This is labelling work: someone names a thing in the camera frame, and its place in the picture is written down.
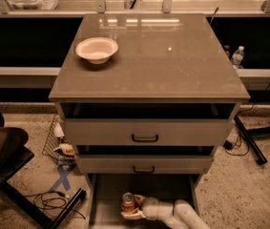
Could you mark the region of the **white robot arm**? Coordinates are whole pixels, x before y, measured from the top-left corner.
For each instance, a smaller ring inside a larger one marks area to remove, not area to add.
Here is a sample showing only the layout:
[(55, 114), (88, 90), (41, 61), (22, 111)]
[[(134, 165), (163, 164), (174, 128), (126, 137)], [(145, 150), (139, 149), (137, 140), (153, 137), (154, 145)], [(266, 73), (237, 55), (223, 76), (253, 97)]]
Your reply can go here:
[(183, 199), (167, 202), (127, 192), (121, 198), (121, 216), (128, 220), (159, 220), (170, 229), (211, 229)]

